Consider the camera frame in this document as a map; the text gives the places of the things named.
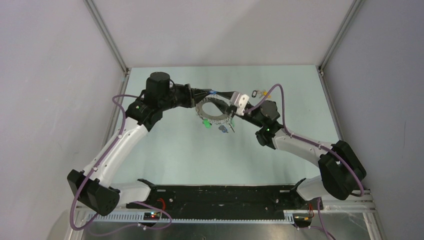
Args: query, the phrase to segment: robotic arm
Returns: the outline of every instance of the robotic arm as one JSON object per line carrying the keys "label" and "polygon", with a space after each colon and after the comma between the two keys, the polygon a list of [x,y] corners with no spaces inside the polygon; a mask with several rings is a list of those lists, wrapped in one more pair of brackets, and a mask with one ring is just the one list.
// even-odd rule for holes
{"label": "robotic arm", "polygon": [[[113,177],[135,144],[148,134],[163,112],[176,107],[194,108],[210,94],[211,89],[191,88],[189,84],[174,84],[164,72],[154,72],[146,81],[146,89],[129,105],[123,129],[120,128],[104,146],[101,152],[83,171],[72,170],[67,180],[74,196],[102,216],[108,215],[116,206],[135,201],[145,201],[151,194],[147,181],[112,184]],[[295,154],[319,167],[321,176],[302,179],[290,191],[297,201],[331,194],[344,200],[354,190],[357,182],[343,164],[329,153],[336,152],[352,168],[359,180],[366,172],[350,146],[343,141],[332,145],[294,135],[279,124],[280,114],[275,102],[265,100],[259,107],[248,102],[249,96],[239,92],[217,92],[229,99],[231,105],[215,99],[214,104],[230,117],[237,115],[261,129],[256,138],[262,146]],[[308,141],[318,143],[311,145]]]}

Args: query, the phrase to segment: white wall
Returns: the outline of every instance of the white wall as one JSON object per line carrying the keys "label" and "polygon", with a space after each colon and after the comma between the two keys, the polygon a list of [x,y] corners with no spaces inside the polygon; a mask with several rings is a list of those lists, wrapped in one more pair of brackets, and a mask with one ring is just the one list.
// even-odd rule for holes
{"label": "white wall", "polygon": [[366,1],[324,70],[388,239],[423,239],[424,1]]}
{"label": "white wall", "polygon": [[318,65],[353,0],[95,0],[130,67]]}
{"label": "white wall", "polygon": [[123,75],[82,0],[0,9],[0,239],[42,240],[70,207],[67,174],[101,148]]}

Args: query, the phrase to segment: gray floor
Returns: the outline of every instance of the gray floor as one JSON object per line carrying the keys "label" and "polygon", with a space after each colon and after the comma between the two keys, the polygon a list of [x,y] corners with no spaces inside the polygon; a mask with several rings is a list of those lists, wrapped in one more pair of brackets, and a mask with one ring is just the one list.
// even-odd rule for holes
{"label": "gray floor", "polygon": [[[362,213],[324,214],[327,230],[337,240],[369,240]],[[122,222],[94,222],[91,230],[106,233],[127,225]],[[314,226],[319,226],[318,216]],[[164,230],[146,230],[129,227],[104,237],[84,232],[83,240],[325,240],[323,232],[316,229],[297,231],[290,224],[184,224],[175,223]]]}

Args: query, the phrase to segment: green object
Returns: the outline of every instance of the green object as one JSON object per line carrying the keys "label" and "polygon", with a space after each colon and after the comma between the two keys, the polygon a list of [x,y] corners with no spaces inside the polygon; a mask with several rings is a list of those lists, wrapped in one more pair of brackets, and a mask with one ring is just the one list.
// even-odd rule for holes
{"label": "green object", "polygon": [[203,119],[203,124],[207,129],[210,129],[212,125],[208,119]]}

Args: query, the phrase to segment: white table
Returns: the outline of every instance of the white table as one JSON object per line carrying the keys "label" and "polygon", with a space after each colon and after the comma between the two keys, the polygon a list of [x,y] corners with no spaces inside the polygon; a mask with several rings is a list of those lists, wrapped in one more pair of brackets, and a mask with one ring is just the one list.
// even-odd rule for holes
{"label": "white table", "polygon": [[[268,90],[279,83],[284,87],[286,124],[292,131],[320,141],[338,141],[313,65],[133,68],[125,93],[140,95],[152,72],[166,72],[175,83],[189,83],[193,88],[239,91],[249,96],[255,89]],[[277,102],[280,112],[278,88],[271,100]],[[125,109],[132,101],[124,99]],[[250,102],[256,104],[259,98]],[[304,159],[259,145],[255,136],[258,128],[238,117],[234,120],[235,133],[222,133],[218,125],[205,128],[194,108],[164,112],[162,120],[134,147],[113,182],[143,178],[154,184],[179,185],[294,184],[320,174]]]}

